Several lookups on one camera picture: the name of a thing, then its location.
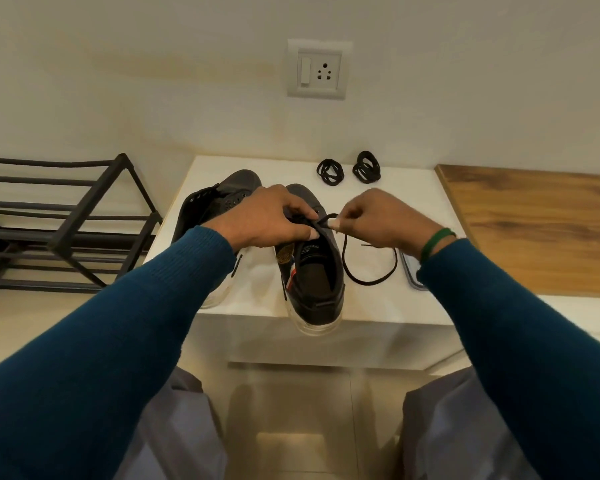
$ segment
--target black sneaker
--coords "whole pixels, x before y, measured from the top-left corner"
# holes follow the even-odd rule
[[[171,242],[176,242],[192,227],[204,224],[214,217],[224,214],[227,210],[234,208],[242,199],[251,195],[261,185],[262,183],[260,183],[260,179],[255,172],[251,170],[238,170],[219,184],[192,193],[185,199],[180,208],[176,230],[173,233],[173,240]],[[227,275],[215,290],[209,293],[201,308],[216,306],[224,300],[229,290],[231,290],[233,277],[244,256],[244,251],[240,250],[236,253],[233,271]]]
[[[318,213],[327,214],[315,195],[305,186],[288,185],[289,192],[302,197]],[[296,224],[318,231],[314,241],[297,241],[276,246],[276,259],[282,275],[282,288],[289,316],[307,335],[334,330],[342,319],[344,275],[340,251],[330,229],[304,216],[287,216]]]

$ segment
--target switch plate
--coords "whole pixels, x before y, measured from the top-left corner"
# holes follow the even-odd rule
[[[352,42],[289,39],[287,44],[288,96],[344,99]]]

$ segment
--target wooden surface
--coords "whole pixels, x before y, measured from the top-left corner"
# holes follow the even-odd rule
[[[600,175],[438,165],[471,241],[537,294],[600,297]]]

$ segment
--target bracelet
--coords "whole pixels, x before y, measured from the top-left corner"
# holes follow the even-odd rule
[[[433,248],[436,247],[437,243],[450,235],[456,236],[456,233],[449,229],[449,227],[440,229],[437,233],[433,234],[422,248],[422,252],[420,253],[420,264],[423,264],[424,261],[430,258],[431,252],[433,251]]]

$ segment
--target sleeve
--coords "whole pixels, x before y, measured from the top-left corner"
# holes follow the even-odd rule
[[[600,343],[466,239],[418,278],[456,325],[486,393],[545,479],[600,478]]]
[[[0,478],[112,478],[234,263],[224,237],[195,227],[0,363]]]

